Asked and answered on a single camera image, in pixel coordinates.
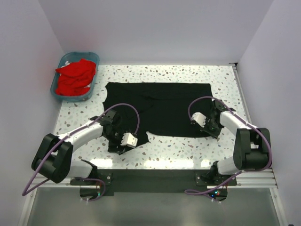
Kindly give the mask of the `black t shirt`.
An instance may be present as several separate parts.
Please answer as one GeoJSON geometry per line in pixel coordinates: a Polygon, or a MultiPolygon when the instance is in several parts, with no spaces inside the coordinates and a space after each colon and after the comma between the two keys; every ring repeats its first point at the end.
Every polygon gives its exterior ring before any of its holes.
{"type": "Polygon", "coordinates": [[[189,115],[200,112],[210,115],[211,100],[199,97],[212,95],[208,83],[117,83],[106,86],[105,109],[115,105],[121,116],[120,127],[137,132],[138,145],[148,143],[147,133],[168,137],[208,137],[192,125],[189,115]]]}

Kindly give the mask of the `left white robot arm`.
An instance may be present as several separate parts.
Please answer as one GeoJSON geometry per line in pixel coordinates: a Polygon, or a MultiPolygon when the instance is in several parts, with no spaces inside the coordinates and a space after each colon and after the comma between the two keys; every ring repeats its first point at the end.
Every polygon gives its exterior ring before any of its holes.
{"type": "Polygon", "coordinates": [[[121,116],[114,110],[104,116],[94,116],[83,126],[69,133],[44,136],[32,161],[32,169],[54,183],[65,178],[81,178],[87,185],[97,181],[97,167],[86,160],[75,161],[73,153],[89,141],[104,137],[109,141],[109,152],[123,154],[135,148],[136,136],[121,127],[121,116]]]}

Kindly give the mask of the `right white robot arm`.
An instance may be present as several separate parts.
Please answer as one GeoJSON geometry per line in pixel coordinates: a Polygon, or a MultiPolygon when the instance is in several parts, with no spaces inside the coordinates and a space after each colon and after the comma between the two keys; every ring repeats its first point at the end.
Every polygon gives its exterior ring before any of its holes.
{"type": "Polygon", "coordinates": [[[197,183],[220,185],[238,172],[269,168],[272,163],[269,130],[243,120],[233,108],[226,107],[221,100],[214,100],[212,103],[209,116],[195,112],[191,116],[191,122],[201,132],[215,139],[223,128],[228,129],[235,136],[234,150],[231,157],[215,161],[207,173],[197,175],[197,183]]]}

